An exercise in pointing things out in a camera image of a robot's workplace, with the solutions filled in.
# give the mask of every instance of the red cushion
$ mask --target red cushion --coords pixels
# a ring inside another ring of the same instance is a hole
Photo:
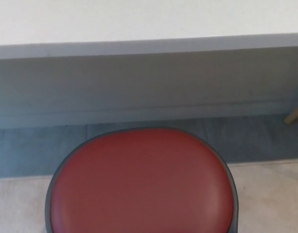
[[[53,186],[55,233],[226,233],[231,186],[215,153],[172,129],[93,139]]]

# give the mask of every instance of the gray baseboard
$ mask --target gray baseboard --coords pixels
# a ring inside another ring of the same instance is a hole
[[[34,115],[0,115],[0,129],[203,117],[282,114],[288,113],[297,104],[298,100],[288,100],[42,113]]]

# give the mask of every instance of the red stool seat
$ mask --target red stool seat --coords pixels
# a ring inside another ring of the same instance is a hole
[[[54,233],[227,233],[235,211],[221,159],[173,129],[84,143],[58,168],[47,201]]]

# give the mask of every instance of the floor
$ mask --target floor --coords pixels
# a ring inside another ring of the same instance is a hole
[[[239,233],[298,233],[298,123],[283,115],[0,130],[0,233],[44,233],[51,176],[96,135],[165,126],[191,132],[228,163],[239,195]]]

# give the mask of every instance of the stool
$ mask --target stool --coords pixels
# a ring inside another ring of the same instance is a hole
[[[221,157],[168,128],[106,133],[60,164],[47,192],[49,233],[237,233],[238,199]]]

